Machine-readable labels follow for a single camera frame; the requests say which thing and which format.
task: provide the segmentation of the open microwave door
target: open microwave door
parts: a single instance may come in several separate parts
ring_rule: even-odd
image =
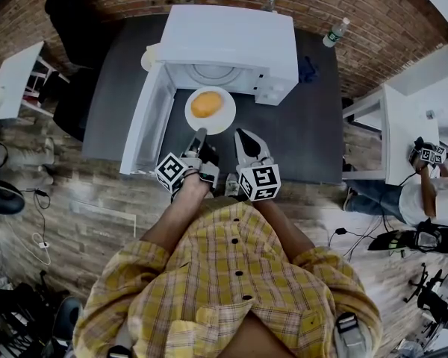
[[[156,62],[146,77],[122,155],[121,174],[153,172],[171,114],[176,87],[166,66]]]

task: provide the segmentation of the white plate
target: white plate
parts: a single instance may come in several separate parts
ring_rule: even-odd
[[[216,92],[223,99],[223,105],[212,116],[206,118],[198,118],[194,116],[191,111],[191,103],[197,98],[199,94],[204,92]],[[186,116],[187,123],[192,129],[198,131],[200,128],[205,128],[208,131],[208,135],[215,135],[222,133],[227,129],[236,116],[236,103],[232,96],[220,87],[202,87],[197,89],[187,99],[186,107],[184,108],[184,114]]]

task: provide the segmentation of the white desk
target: white desk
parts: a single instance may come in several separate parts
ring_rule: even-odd
[[[382,169],[344,172],[343,179],[378,179],[398,186],[414,173],[408,162],[414,141],[421,136],[425,142],[440,144],[438,122],[437,119],[427,119],[425,110],[386,84],[346,108],[343,117],[357,117],[376,107],[382,115]],[[439,171],[435,173],[432,177],[439,175]],[[412,178],[414,181],[419,179],[417,175]]]
[[[43,110],[39,105],[31,104],[24,99],[24,95],[38,97],[38,92],[34,91],[34,86],[28,86],[30,77],[34,78],[35,83],[38,78],[42,78],[45,81],[55,70],[40,56],[43,44],[43,41],[36,43],[30,48],[26,48],[20,53],[9,57],[1,64],[0,119],[18,117],[20,105],[22,104],[46,116],[53,117],[53,114]],[[34,72],[36,62],[41,63],[47,69],[47,73]]]

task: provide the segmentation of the jeans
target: jeans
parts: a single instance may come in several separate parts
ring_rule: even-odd
[[[405,222],[398,205],[402,194],[401,186],[391,186],[383,180],[346,180],[345,183],[358,192],[358,195],[349,199],[345,211],[395,216]]]

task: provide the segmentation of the yellow plaid shirt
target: yellow plaid shirt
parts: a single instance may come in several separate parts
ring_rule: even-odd
[[[252,311],[297,357],[333,357],[336,318],[370,329],[379,311],[338,255],[315,248],[289,263],[264,217],[244,203],[200,214],[169,256],[132,242],[94,285],[74,335],[75,353],[106,357],[124,321],[135,357],[217,357]]]

